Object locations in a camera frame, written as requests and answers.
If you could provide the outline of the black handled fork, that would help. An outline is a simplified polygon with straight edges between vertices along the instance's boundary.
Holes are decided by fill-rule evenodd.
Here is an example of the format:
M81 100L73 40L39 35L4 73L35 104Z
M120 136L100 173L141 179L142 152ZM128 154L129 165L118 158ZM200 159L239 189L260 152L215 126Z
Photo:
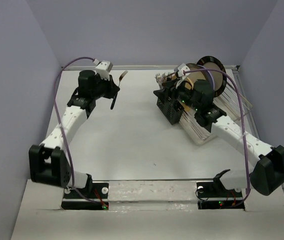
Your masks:
M167 82L169 82L169 81L172 80L172 75L174 75L173 72L167 74L167 77L166 77L166 81L167 81Z

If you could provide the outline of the silver fork pink handle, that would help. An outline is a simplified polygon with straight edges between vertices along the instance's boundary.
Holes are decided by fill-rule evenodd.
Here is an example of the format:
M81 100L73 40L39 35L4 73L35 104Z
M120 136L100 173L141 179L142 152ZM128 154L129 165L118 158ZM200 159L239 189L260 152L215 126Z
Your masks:
M162 74L157 73L155 75L156 82L161 86L162 85Z

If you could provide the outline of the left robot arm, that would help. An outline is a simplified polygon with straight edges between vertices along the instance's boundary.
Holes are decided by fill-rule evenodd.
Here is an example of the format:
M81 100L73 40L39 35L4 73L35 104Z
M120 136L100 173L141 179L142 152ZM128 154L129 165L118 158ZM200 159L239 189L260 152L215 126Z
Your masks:
M69 144L81 125L88 119L100 98L114 100L120 88L106 70L83 70L78 87L67 103L58 125L39 145L29 149L31 180L60 188L75 188L83 198L92 193L92 177L74 171Z

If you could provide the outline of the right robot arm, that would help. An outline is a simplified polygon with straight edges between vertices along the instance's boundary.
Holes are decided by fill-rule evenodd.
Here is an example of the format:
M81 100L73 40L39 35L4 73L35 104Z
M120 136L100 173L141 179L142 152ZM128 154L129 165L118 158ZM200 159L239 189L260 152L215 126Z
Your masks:
M177 84L172 80L153 93L168 119L180 114L186 105L195 110L194 118L202 128L244 156L243 171L226 169L214 177L212 190L217 196L239 189L247 192L254 189L268 196L284 183L284 147L264 143L236 124L214 104L214 91L209 82L198 80L191 86L185 81Z

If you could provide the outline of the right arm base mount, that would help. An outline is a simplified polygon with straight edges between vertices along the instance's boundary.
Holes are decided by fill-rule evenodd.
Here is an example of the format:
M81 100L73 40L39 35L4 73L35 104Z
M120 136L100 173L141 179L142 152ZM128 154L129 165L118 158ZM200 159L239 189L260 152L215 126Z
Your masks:
M196 183L195 196L198 199L199 210L245 210L242 193L236 192L235 189L226 189L220 181L221 177L229 171L229 169L223 170L212 181Z

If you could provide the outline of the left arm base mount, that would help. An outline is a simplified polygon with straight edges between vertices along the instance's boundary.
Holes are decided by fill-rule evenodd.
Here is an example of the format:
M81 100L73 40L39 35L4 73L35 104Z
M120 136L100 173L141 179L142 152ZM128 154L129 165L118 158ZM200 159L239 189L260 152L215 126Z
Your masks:
M109 209L108 194L109 183L96 181L92 190L65 189L62 197L61 208L64 210L107 211Z

